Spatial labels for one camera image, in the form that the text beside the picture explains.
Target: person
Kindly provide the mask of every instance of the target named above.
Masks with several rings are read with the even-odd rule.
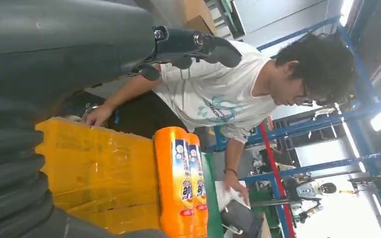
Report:
[[[203,60],[194,61],[187,70],[157,64],[158,80],[133,77],[90,113],[86,123],[100,126],[110,118],[117,131],[148,138],[167,126],[193,131],[221,125],[228,138],[225,188],[240,192],[249,203],[247,189],[238,182],[237,167],[250,129],[277,105],[343,98],[353,82],[353,58],[335,37],[310,33],[282,48],[276,59],[246,43],[231,43],[242,54],[235,68]]]

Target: white cloth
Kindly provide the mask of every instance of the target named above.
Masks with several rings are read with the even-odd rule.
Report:
[[[259,72],[270,58],[246,43],[231,43],[243,56],[235,68],[203,60],[194,61],[189,70],[163,64],[163,83],[153,91],[189,131],[201,126],[224,125],[221,128],[224,136],[246,143],[249,130],[276,107],[269,95],[252,96]]]

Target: red pole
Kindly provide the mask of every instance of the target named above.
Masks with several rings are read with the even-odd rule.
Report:
[[[263,123],[260,124],[260,131],[262,132],[262,137],[266,146],[266,152],[268,154],[269,162],[271,163],[272,171],[274,172],[274,177],[278,184],[278,191],[280,192],[280,196],[284,197],[286,196],[284,186],[282,185],[281,176],[280,176],[280,173],[278,172],[274,155],[272,154],[271,145],[269,144],[268,136],[266,135],[265,125],[263,125]],[[285,204],[283,205],[283,207],[284,207],[285,221],[287,222],[290,238],[295,238],[296,234],[294,233],[294,229],[293,229],[293,219],[291,218],[290,206],[288,204]]]

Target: orange bottle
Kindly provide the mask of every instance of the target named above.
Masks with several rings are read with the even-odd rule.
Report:
[[[161,229],[170,238],[192,238],[193,201],[188,134],[166,127],[154,136],[160,184]]]
[[[207,237],[208,208],[206,205],[205,181],[202,173],[201,153],[199,150],[199,138],[195,134],[189,137],[189,159],[190,175],[193,188],[193,207],[195,216],[193,218],[193,237]]]

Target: hand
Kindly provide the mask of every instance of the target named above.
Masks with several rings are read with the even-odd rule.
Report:
[[[230,188],[240,193],[240,196],[245,201],[245,204],[249,206],[249,192],[248,189],[239,183],[236,174],[233,171],[226,171],[224,177],[224,189],[230,191]]]
[[[87,115],[85,124],[89,126],[101,126],[112,115],[113,107],[108,104],[103,104],[94,109]]]

